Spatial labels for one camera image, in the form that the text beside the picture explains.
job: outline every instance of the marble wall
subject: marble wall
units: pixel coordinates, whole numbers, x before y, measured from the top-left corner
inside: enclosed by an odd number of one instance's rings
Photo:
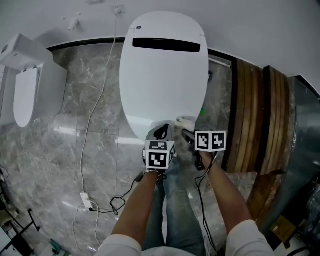
[[[71,47],[55,51],[55,61],[68,70],[63,107],[57,116],[37,119],[26,128],[15,124],[0,128],[0,164],[9,171],[6,179],[9,196],[19,209],[20,221],[29,222],[27,210],[33,209],[40,232],[31,227],[24,235],[37,254],[49,239],[55,240],[73,255],[91,255],[98,249],[95,238],[96,212],[81,206],[81,153],[91,111],[106,83],[102,98],[89,124],[82,170],[84,190],[101,209],[109,210],[115,195],[122,195],[145,166],[141,153],[144,142],[131,130],[122,110],[119,89],[119,65],[122,44],[116,44],[107,71],[105,66],[111,44]],[[198,129],[228,129],[232,72],[210,63],[213,79],[207,88],[204,115]],[[199,173],[193,167],[188,144],[176,131],[177,151],[183,161],[189,198],[200,222],[199,196],[190,177]],[[253,173],[229,174],[248,198],[255,180]],[[217,245],[226,239],[224,223],[212,188],[203,185],[205,214]],[[100,214],[97,239],[108,237],[118,220],[113,213]]]

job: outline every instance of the person's arm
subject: person's arm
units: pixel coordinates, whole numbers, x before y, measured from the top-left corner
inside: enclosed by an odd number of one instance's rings
[[[116,223],[112,235],[124,235],[144,242],[158,174],[148,172],[133,191]]]
[[[212,156],[207,152],[200,152],[202,163],[207,169],[212,160]],[[221,211],[227,233],[238,224],[252,220],[246,201],[240,194],[236,186],[221,168],[214,163],[208,173],[216,200]]]

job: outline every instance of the smart toilet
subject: smart toilet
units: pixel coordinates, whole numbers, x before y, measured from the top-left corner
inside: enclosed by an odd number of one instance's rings
[[[0,50],[0,64],[17,72],[15,82],[11,79],[1,87],[10,87],[7,89],[11,97],[14,93],[11,106],[14,120],[20,127],[60,112],[68,72],[54,62],[49,50],[18,34]],[[2,108],[1,116],[6,114]]]
[[[0,65],[0,126],[15,122],[14,98],[16,76],[20,71]]]
[[[172,124],[195,122],[208,84],[209,56],[203,29],[183,14],[156,11],[129,28],[120,60],[120,96],[137,137]]]

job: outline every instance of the fiducial marker cube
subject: fiducial marker cube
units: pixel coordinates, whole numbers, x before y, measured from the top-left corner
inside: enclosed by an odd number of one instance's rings
[[[197,151],[225,151],[226,141],[227,132],[225,130],[195,132],[195,150]]]
[[[168,169],[175,154],[175,142],[145,141],[145,164],[148,169]]]

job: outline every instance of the toilet lid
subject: toilet lid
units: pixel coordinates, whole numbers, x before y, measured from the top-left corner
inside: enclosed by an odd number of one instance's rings
[[[13,114],[20,127],[26,127],[32,120],[36,106],[38,81],[37,68],[28,69],[16,76]]]
[[[119,81],[123,111],[138,138],[177,117],[196,121],[208,70],[206,38],[193,19],[162,11],[136,19],[123,45]]]

